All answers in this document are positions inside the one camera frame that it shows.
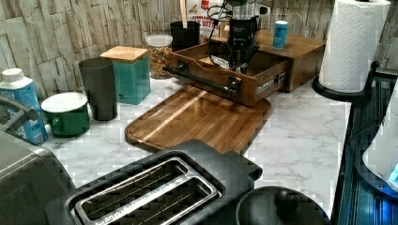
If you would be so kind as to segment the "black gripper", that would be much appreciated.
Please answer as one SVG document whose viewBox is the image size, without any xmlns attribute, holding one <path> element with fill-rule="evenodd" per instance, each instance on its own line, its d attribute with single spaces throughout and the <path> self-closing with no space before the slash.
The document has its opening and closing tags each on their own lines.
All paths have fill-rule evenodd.
<svg viewBox="0 0 398 225">
<path fill-rule="evenodd" d="M 257 18 L 249 20 L 230 20 L 229 36 L 226 44 L 227 59 L 232 70 L 240 67 L 240 72 L 247 74 L 249 61 L 258 51 L 256 44 Z"/>
</svg>

